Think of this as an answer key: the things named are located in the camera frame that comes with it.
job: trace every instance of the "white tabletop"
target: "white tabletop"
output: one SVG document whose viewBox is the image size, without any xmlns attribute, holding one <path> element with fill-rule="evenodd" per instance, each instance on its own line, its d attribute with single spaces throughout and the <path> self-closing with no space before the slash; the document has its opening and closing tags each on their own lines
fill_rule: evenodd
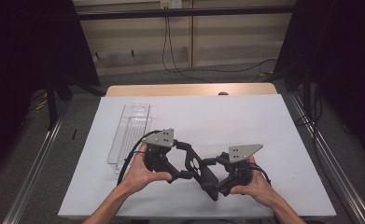
<svg viewBox="0 0 365 224">
<path fill-rule="evenodd" d="M 124 105 L 151 105 L 151 130 L 175 129 L 175 139 L 190 143 L 202 158 L 214 158 L 229 146 L 263 144 L 256 161 L 273 187 L 300 216 L 335 216 L 280 95 L 163 96 L 102 98 L 77 169 L 59 211 L 61 217 L 87 217 L 116 186 L 114 167 L 107 157 Z M 185 152 L 167 157 L 185 169 Z M 219 181 L 223 166 L 210 166 Z M 141 218 L 256 218 L 273 212 L 248 196 L 219 194 L 217 202 L 194 180 L 172 184 L 155 182 L 131 196 L 118 217 Z"/>
</svg>

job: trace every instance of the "hand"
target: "hand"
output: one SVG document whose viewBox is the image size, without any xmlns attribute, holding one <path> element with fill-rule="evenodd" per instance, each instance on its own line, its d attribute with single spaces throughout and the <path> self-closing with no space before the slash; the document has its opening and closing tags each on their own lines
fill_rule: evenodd
<svg viewBox="0 0 365 224">
<path fill-rule="evenodd" d="M 172 179 L 171 175 L 167 172 L 152 173 L 147 169 L 144 164 L 147 144 L 143 143 L 138 151 L 139 152 L 133 157 L 133 163 L 130 166 L 129 172 L 120 183 L 130 194 L 143 189 L 153 181 Z"/>
<path fill-rule="evenodd" d="M 248 161 L 255 163 L 252 156 L 248 158 Z M 251 183 L 246 186 L 235 186 L 231 189 L 231 194 L 247 194 L 258 203 L 272 207 L 274 200 L 279 196 L 278 193 L 270 186 L 260 171 L 252 170 L 252 175 Z"/>
</svg>

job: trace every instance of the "metal plate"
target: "metal plate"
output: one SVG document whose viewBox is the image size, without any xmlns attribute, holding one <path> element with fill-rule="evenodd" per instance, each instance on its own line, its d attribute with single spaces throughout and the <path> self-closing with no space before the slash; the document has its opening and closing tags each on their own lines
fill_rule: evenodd
<svg viewBox="0 0 365 224">
<path fill-rule="evenodd" d="M 261 148 L 262 144 L 229 147 L 229 161 L 231 163 L 245 161 Z"/>
<path fill-rule="evenodd" d="M 167 129 L 159 133 L 154 133 L 142 139 L 142 142 L 159 147 L 172 147 L 174 145 L 174 129 Z"/>
</svg>

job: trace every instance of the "metal frame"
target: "metal frame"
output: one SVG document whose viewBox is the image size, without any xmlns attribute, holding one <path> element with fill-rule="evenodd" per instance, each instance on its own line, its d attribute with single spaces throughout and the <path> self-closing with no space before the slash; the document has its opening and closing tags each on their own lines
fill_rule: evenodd
<svg viewBox="0 0 365 224">
<path fill-rule="evenodd" d="M 17 194 L 17 197 L 15 198 L 13 204 L 10 206 L 10 209 L 7 212 L 7 216 L 5 217 L 3 222 L 4 224 L 19 223 L 25 206 L 27 205 L 28 200 L 31 197 L 31 193 L 34 190 L 35 183 L 39 178 L 40 172 L 42 171 L 42 168 L 46 162 L 46 158 L 49 155 L 53 142 L 57 137 L 58 131 L 60 130 L 68 106 L 69 102 L 66 103 L 65 106 L 63 106 L 61 115 L 55 122 L 54 127 L 50 131 L 48 131 L 45 141 L 43 142 L 42 147 L 39 149 L 39 152 L 36 156 L 33 166 L 31 167 L 30 172 L 28 173 L 26 179 L 24 180 L 24 183 L 20 188 L 19 193 Z"/>
<path fill-rule="evenodd" d="M 189 16 L 223 16 L 244 14 L 278 14 L 292 13 L 295 6 L 275 7 L 219 7 L 219 8 L 184 8 L 184 9 L 152 9 L 136 11 L 113 11 L 113 12 L 80 12 L 77 18 L 80 21 L 136 19 L 136 18 L 159 18 L 159 17 L 189 17 Z M 301 11 L 311 8 L 300 8 Z M 60 15 L 64 19 L 70 15 Z"/>
<path fill-rule="evenodd" d="M 313 136 L 314 125 L 309 122 L 309 119 L 305 116 L 305 111 L 302 107 L 302 100 L 297 96 L 296 93 L 291 94 L 290 96 L 293 104 L 298 110 L 300 116 L 302 117 L 302 121 L 306 124 L 307 131 Z M 359 196 L 357 190 L 351 184 L 347 175 L 344 173 L 342 167 L 339 162 L 337 162 L 333 153 L 330 150 L 327 142 L 324 137 L 320 133 L 319 130 L 316 130 L 316 139 L 315 139 L 316 147 L 318 148 L 322 158 L 325 163 L 330 168 L 330 172 L 332 173 L 334 179 L 342 190 L 344 197 L 347 199 L 350 207 L 354 211 L 356 217 L 359 220 L 359 223 L 365 223 L 365 203 L 362 198 Z"/>
</svg>

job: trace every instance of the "black cable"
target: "black cable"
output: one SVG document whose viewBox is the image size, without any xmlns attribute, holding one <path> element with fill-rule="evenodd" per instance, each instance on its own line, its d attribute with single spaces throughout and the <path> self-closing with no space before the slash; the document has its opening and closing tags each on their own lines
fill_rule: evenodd
<svg viewBox="0 0 365 224">
<path fill-rule="evenodd" d="M 121 167 L 121 170 L 120 170 L 120 173 L 119 173 L 119 178 L 118 178 L 118 184 L 119 185 L 121 183 L 121 181 L 123 180 L 123 177 L 124 177 L 124 174 L 126 173 L 126 170 L 127 170 L 127 167 L 129 166 L 130 164 L 130 161 L 132 160 L 133 158 L 133 154 L 135 153 L 135 150 L 136 148 L 139 146 L 139 144 L 141 144 L 142 142 L 142 139 L 143 138 L 146 138 L 154 133 L 159 133 L 161 131 L 152 131 L 152 132 L 149 132 L 149 133 L 146 133 L 144 136 L 142 136 L 136 143 L 135 145 L 133 146 L 133 149 L 130 151 L 129 155 L 127 156 L 126 160 L 124 161 L 123 163 L 123 166 Z"/>
<path fill-rule="evenodd" d="M 259 72 L 258 72 L 258 76 L 260 76 L 261 73 L 261 65 L 259 65 Z"/>
<path fill-rule="evenodd" d="M 260 63 L 255 64 L 251 67 L 243 68 L 243 69 L 240 69 L 240 70 L 217 70 L 217 69 L 206 69 L 206 68 L 191 68 L 191 69 L 184 69 L 184 70 L 181 70 L 181 71 L 182 72 L 204 71 L 204 72 L 221 72 L 221 73 L 239 73 L 239 72 L 246 72 L 246 71 L 252 70 L 252 69 L 254 69 L 256 67 L 259 67 L 262 64 L 267 63 L 267 62 L 276 62 L 276 61 L 277 61 L 276 59 L 267 59 L 267 60 L 264 60 Z"/>
<path fill-rule="evenodd" d="M 261 167 L 260 166 L 258 166 L 256 163 L 254 163 L 254 162 L 248 162 L 248 164 L 249 165 L 253 165 L 253 166 L 255 166 L 256 168 L 259 168 L 259 169 L 261 169 Z"/>
<path fill-rule="evenodd" d="M 203 71 L 203 72 L 220 72 L 220 73 L 239 73 L 239 72 L 245 72 L 245 71 L 252 70 L 252 69 L 254 69 L 256 67 L 259 67 L 260 68 L 264 63 L 267 63 L 267 62 L 276 62 L 277 61 L 276 59 L 267 59 L 267 60 L 264 60 L 264 61 L 262 61 L 262 62 L 260 62 L 258 64 L 255 64 L 255 65 L 253 65 L 251 67 L 244 68 L 244 69 L 240 69 L 240 70 L 217 70 L 217 69 L 206 69 L 206 68 L 179 69 L 179 68 L 177 68 L 177 66 L 175 64 L 175 59 L 174 59 L 173 45 L 172 45 L 172 41 L 171 41 L 171 26 L 170 26 L 170 20 L 169 20 L 168 17 L 166 17 L 165 18 L 165 21 L 166 21 L 166 24 L 165 24 L 164 45 L 163 45 L 163 48 L 162 48 L 162 66 L 168 72 L 178 73 L 178 74 L 180 74 L 183 77 L 193 78 L 193 79 L 200 80 L 200 81 L 203 81 L 203 82 L 211 83 L 210 81 L 204 80 L 204 79 L 201 79 L 201 78 L 186 76 L 185 74 L 183 74 L 183 72 L 189 72 L 189 71 L 193 71 L 193 72 L 194 71 L 200 71 L 201 72 L 201 71 Z M 173 59 L 173 64 L 174 64 L 174 67 L 175 67 L 175 70 L 176 71 L 170 70 L 169 68 L 167 68 L 165 66 L 164 53 L 165 53 L 165 45 L 167 43 L 167 36 L 168 36 L 168 42 L 169 42 L 169 45 L 170 45 L 170 51 L 171 51 L 171 56 L 172 56 L 172 59 Z M 260 73 L 258 74 L 257 77 L 255 77 L 250 82 L 254 82 L 256 79 L 259 78 L 259 76 L 260 76 Z"/>
<path fill-rule="evenodd" d="M 319 102 L 319 115 L 316 113 L 317 112 L 317 102 Z M 323 113 L 323 107 L 322 107 L 322 99 L 319 94 L 318 85 L 316 85 L 316 91 L 314 93 L 314 105 L 312 106 L 312 108 L 310 110 L 314 110 L 313 118 L 312 119 L 308 118 L 307 113 L 304 113 L 300 118 L 298 118 L 294 121 L 295 125 L 302 126 L 302 125 L 307 125 L 307 124 L 314 124 L 314 123 L 318 122 L 319 119 L 321 118 L 322 113 Z M 306 122 L 303 122 L 303 123 L 298 122 L 299 120 L 304 119 L 304 118 L 309 119 L 309 120 Z"/>
<path fill-rule="evenodd" d="M 264 178 L 266 178 L 267 183 L 269 183 L 270 186 L 272 185 L 272 181 L 269 179 L 269 176 L 267 176 L 266 172 L 264 172 L 263 169 L 261 169 L 260 167 L 252 167 L 252 166 L 250 168 L 251 170 L 260 171 L 264 175 Z"/>
<path fill-rule="evenodd" d="M 319 115 L 317 114 L 317 102 L 319 102 Z M 317 122 L 319 120 L 319 118 L 322 116 L 323 113 L 323 107 L 322 107 L 322 99 L 321 99 L 321 94 L 319 92 L 319 87 L 316 86 L 316 92 L 315 92 L 315 99 L 314 99 L 314 119 L 311 122 L 308 122 L 312 125 L 313 128 L 313 148 L 314 148 L 314 152 L 316 154 L 316 159 L 318 160 L 318 164 L 321 168 L 321 170 L 324 172 L 324 176 L 326 178 L 326 180 L 328 181 L 328 183 L 330 184 L 330 188 L 333 191 L 333 193 L 336 195 L 336 198 L 339 200 L 343 210 L 345 211 L 345 213 L 347 214 L 348 218 L 350 219 L 351 223 L 354 223 L 353 218 L 351 218 L 350 214 L 348 213 L 346 207 L 343 204 L 343 201 L 340 197 L 340 195 L 337 193 L 336 188 L 333 186 L 333 184 L 330 182 L 330 177 L 328 176 L 325 167 L 322 163 L 322 160 L 319 157 L 318 154 L 318 148 L 316 147 L 316 133 L 317 133 Z"/>
<path fill-rule="evenodd" d="M 133 152 L 133 154 L 137 154 L 137 153 L 147 154 L 146 152 L 142 152 L 142 151 L 134 151 Z"/>
<path fill-rule="evenodd" d="M 170 51 L 171 51 L 171 57 L 173 59 L 173 64 L 174 64 L 174 68 L 176 69 L 176 72 L 173 70 L 168 69 L 165 66 L 164 63 L 164 52 L 165 52 L 165 44 L 167 43 L 167 35 L 168 35 L 168 40 L 169 40 L 169 44 L 170 44 Z M 162 48 L 162 66 L 164 67 L 165 70 L 167 70 L 168 72 L 171 73 L 178 73 L 179 75 L 181 75 L 182 77 L 186 77 L 186 78 L 191 78 L 191 79 L 196 79 L 202 82 L 206 82 L 206 83 L 211 83 L 210 81 L 207 81 L 205 79 L 201 79 L 198 77 L 190 77 L 190 76 L 186 76 L 185 74 L 182 73 L 182 71 L 180 71 L 175 64 L 175 59 L 174 59 L 174 53 L 173 53 L 173 45 L 171 43 L 171 27 L 170 27 L 170 19 L 168 17 L 165 18 L 165 35 L 164 35 L 164 45 Z"/>
</svg>

